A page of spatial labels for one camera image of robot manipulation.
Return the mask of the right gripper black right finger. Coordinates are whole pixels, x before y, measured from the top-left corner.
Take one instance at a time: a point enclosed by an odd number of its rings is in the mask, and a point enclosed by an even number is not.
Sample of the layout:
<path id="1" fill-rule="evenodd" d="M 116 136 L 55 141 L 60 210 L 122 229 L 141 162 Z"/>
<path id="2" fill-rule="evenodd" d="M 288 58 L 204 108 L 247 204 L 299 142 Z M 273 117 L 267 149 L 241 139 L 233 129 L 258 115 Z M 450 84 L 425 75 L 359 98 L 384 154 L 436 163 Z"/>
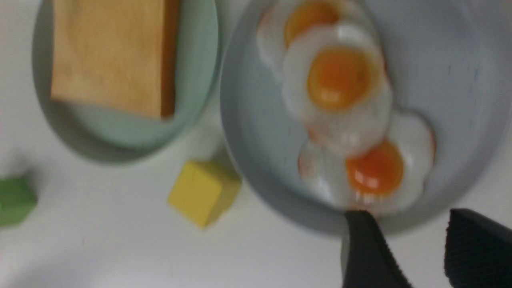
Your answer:
<path id="1" fill-rule="evenodd" d="M 454 288 L 510 288 L 512 231 L 468 208 L 452 208 L 444 272 Z"/>

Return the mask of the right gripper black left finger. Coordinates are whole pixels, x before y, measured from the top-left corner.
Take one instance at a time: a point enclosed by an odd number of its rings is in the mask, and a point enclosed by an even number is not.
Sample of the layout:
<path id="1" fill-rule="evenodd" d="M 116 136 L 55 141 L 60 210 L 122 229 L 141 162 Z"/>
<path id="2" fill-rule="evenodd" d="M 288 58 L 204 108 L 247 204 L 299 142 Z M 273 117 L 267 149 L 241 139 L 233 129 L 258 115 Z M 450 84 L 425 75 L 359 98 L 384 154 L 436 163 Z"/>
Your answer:
<path id="1" fill-rule="evenodd" d="M 380 231 L 366 211 L 347 211 L 348 247 L 342 253 L 344 288 L 411 288 Z"/>

